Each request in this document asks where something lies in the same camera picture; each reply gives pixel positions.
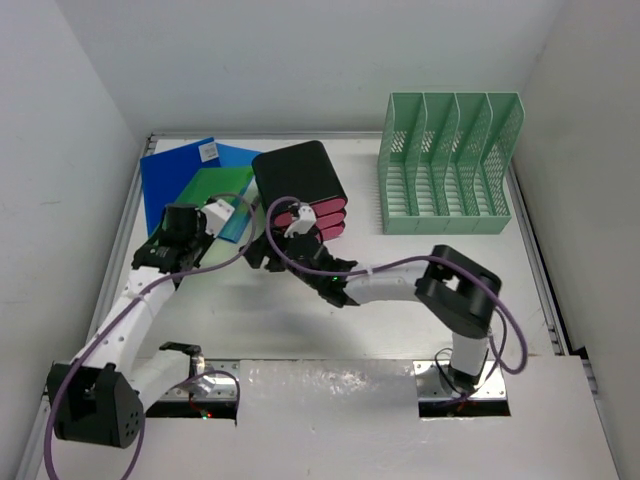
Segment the blue plastic folder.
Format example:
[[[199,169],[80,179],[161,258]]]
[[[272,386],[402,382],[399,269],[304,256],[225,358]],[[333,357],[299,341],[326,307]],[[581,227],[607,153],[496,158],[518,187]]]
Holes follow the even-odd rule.
[[[201,168],[219,166],[213,137],[143,157],[140,173],[148,235],[160,224],[165,206],[177,200]]]

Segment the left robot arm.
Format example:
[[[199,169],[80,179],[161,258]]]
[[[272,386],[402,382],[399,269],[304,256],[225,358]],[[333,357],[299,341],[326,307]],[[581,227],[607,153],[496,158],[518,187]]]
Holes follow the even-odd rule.
[[[226,201],[204,206],[168,204],[160,222],[133,256],[119,298],[69,363],[47,377],[52,429],[61,440],[126,448],[147,410],[195,372],[197,345],[166,342],[138,366],[138,351],[164,304],[186,273],[195,270],[234,212]]]

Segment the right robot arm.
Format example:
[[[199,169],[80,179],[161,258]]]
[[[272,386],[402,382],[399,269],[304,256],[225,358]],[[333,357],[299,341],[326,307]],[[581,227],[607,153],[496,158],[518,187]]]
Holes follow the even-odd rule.
[[[437,245],[426,261],[360,275],[364,266],[331,255],[318,233],[264,233],[247,245],[244,258],[253,269],[291,272],[338,308],[377,301],[424,304],[452,332],[451,387],[469,393],[478,385],[501,280],[457,250]]]

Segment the light blue notebook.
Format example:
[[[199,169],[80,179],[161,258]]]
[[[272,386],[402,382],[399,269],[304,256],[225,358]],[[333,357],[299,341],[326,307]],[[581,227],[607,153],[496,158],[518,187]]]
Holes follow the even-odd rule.
[[[217,143],[217,148],[222,167],[242,167],[248,171],[248,179],[244,181],[240,194],[255,207],[258,203],[258,190],[251,164],[259,152],[223,143]],[[222,230],[220,238],[232,243],[237,243],[250,222],[250,215],[247,207],[240,200],[232,199],[231,205],[235,208],[235,211]]]

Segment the green plastic folder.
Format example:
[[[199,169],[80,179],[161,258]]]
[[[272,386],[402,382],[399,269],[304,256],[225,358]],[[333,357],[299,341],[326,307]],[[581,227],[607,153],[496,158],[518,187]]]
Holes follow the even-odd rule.
[[[177,200],[167,204],[163,210],[161,222],[148,240],[134,254],[134,267],[144,266],[158,270],[169,276],[174,285],[178,286],[191,270],[170,270],[168,248],[164,246],[164,220],[166,209],[200,209],[215,200],[223,199],[231,205],[232,199],[240,200],[249,213],[249,203],[242,200],[240,190],[244,181],[248,179],[248,171],[242,167],[236,168],[205,168],[199,170],[190,183],[185,187]]]

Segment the pink top drawer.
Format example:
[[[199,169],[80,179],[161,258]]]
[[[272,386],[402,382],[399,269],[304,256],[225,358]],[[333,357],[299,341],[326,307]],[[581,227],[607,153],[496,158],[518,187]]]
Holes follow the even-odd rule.
[[[346,213],[346,210],[345,210],[346,204],[347,204],[347,200],[344,197],[335,197],[335,198],[326,199],[323,201],[312,202],[310,203],[310,206],[315,211],[315,214],[320,216],[320,215],[329,214],[331,212],[339,211],[339,210],[344,210]],[[279,214],[284,213],[285,211],[288,211],[287,207],[284,207],[284,209],[280,213],[275,215],[274,219]]]

